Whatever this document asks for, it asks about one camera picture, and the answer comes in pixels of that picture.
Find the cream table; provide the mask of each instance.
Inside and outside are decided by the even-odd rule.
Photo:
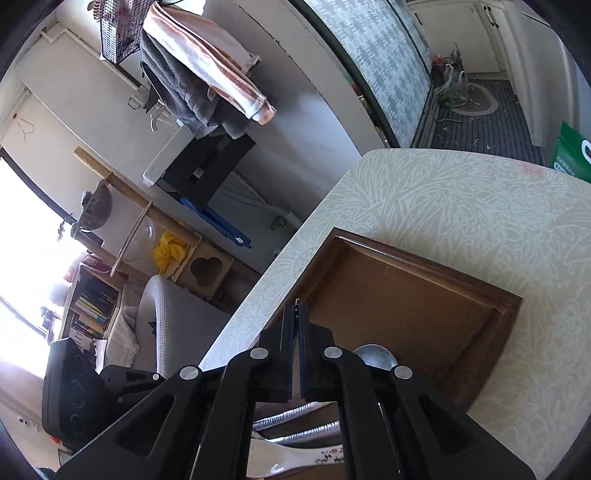
[[[335,226],[523,297],[469,414],[546,478],[591,413],[591,185],[491,155],[370,152],[283,249],[201,368],[249,348]]]

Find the wire basket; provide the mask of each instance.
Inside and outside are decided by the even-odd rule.
[[[118,64],[139,50],[139,37],[154,0],[96,0],[103,56]]]

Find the striped towel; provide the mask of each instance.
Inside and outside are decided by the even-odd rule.
[[[265,125],[277,112],[246,76],[259,57],[213,21],[155,2],[144,30],[247,118]]]

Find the wooden stick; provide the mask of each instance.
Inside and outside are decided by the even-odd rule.
[[[180,263],[180,265],[178,266],[178,268],[175,270],[175,272],[173,273],[173,275],[171,277],[171,280],[173,282],[176,283],[181,272],[187,266],[187,264],[189,263],[189,260],[191,260],[191,257],[195,253],[195,250],[197,249],[198,246],[199,246],[199,243],[196,243],[193,245],[187,245],[187,253],[185,254],[185,257],[183,258],[183,261]]]
[[[113,267],[111,268],[111,277],[113,275],[115,275],[115,272],[117,271],[117,267],[119,266],[119,264],[123,260],[123,256],[125,255],[126,250],[131,245],[131,241],[133,240],[135,233],[138,231],[139,225],[142,223],[142,220],[148,214],[148,212],[150,211],[151,208],[152,208],[152,202],[148,202],[148,204],[146,205],[144,210],[142,210],[142,213],[139,216],[139,218],[135,221],[133,228],[129,232],[129,235],[127,236],[127,238],[125,239],[125,242],[123,242],[123,245],[121,246],[121,249],[119,250],[119,255],[117,255],[117,257],[115,258],[115,263],[113,263]]]
[[[104,260],[109,265],[113,265],[115,263],[115,256],[105,250],[102,247],[99,247],[96,243],[94,243],[90,238],[88,238],[83,233],[79,232],[74,236],[74,240],[78,240],[82,245],[84,245],[88,250],[93,252],[97,257],[101,260]],[[138,270],[137,268],[128,265],[125,262],[121,262],[119,264],[118,270],[125,274],[128,274],[130,277],[136,279],[142,285],[146,285],[148,280],[150,279],[144,272]]]
[[[136,192],[132,187],[127,185],[115,173],[113,173],[111,170],[105,167],[102,163],[100,163],[82,147],[78,147],[74,151],[74,155],[78,160],[80,160],[84,165],[89,167],[98,176],[106,179],[115,190],[122,193],[132,202],[137,203],[140,207],[146,208],[146,205],[149,203],[149,200],[147,198],[145,198],[142,194]],[[177,237],[187,242],[188,244],[199,243],[199,241],[201,240],[200,236],[195,235],[191,230],[183,227],[170,215],[163,212],[156,206],[153,206],[150,209],[147,216],[150,217],[154,222],[161,225],[163,228],[166,228],[166,230],[168,230],[169,232],[172,232]]]

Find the pipe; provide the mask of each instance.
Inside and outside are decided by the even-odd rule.
[[[129,87],[133,88],[134,91],[136,91],[138,89],[138,86],[132,82],[131,80],[129,80],[125,75],[123,75],[119,70],[117,70],[115,68],[115,66],[109,62],[109,60],[105,60],[102,59],[100,56],[100,53],[98,53],[97,51],[95,51],[90,45],[88,45],[88,43],[86,43],[84,40],[82,40],[78,35],[76,35],[74,32],[72,32],[71,30],[69,30],[66,27],[63,27],[60,32],[55,36],[55,37],[50,37],[46,32],[44,32],[43,30],[41,30],[41,36],[43,38],[45,38],[48,42],[49,45],[52,45],[58,38],[61,37],[62,34],[66,34],[68,35],[68,37],[70,37],[72,40],[74,40],[76,43],[78,43],[79,46],[81,46],[83,49],[85,49],[88,53],[90,53],[94,58],[96,58],[97,60],[99,60],[103,65],[105,65],[110,71],[112,71],[115,75],[117,75],[121,80],[123,80]]]
[[[261,192],[259,192],[255,186],[250,182],[250,180],[248,180],[244,174],[238,170],[237,168],[234,168],[234,170],[232,170],[231,175],[237,179],[237,181],[239,181],[240,183],[242,183],[247,189],[249,189],[252,193],[254,193],[254,195],[256,195],[259,199],[263,200],[264,202],[267,202],[267,199],[265,197],[263,197],[263,195],[261,194]]]
[[[277,415],[273,415],[272,417],[268,417],[265,419],[257,420],[252,424],[252,429],[256,432],[261,430],[270,429],[271,427],[275,427],[277,425],[281,425],[282,423],[286,423],[290,420],[297,419],[303,415],[306,415],[308,412],[318,410],[319,408],[325,407],[330,402],[311,402],[307,403],[306,405],[302,405],[301,407],[294,408],[292,410],[287,410],[285,412],[279,413]]]
[[[278,443],[279,445],[293,445],[295,443],[311,442],[312,440],[322,440],[338,433],[340,433],[340,424],[338,421],[334,421],[328,425],[322,425],[322,427],[316,427],[305,432],[293,433],[276,439],[267,439],[267,442]]]
[[[299,229],[302,226],[302,221],[296,217],[296,215],[289,210],[285,210],[277,205],[272,205],[270,203],[264,202],[263,200],[258,200],[251,198],[247,195],[243,195],[242,193],[237,192],[236,190],[232,190],[225,185],[221,185],[219,188],[219,193],[222,195],[235,200],[239,203],[243,203],[244,205],[248,205],[255,208],[260,208],[262,210],[268,210],[269,212],[275,213],[276,215],[282,216],[285,218],[290,224],[292,224],[296,229]]]

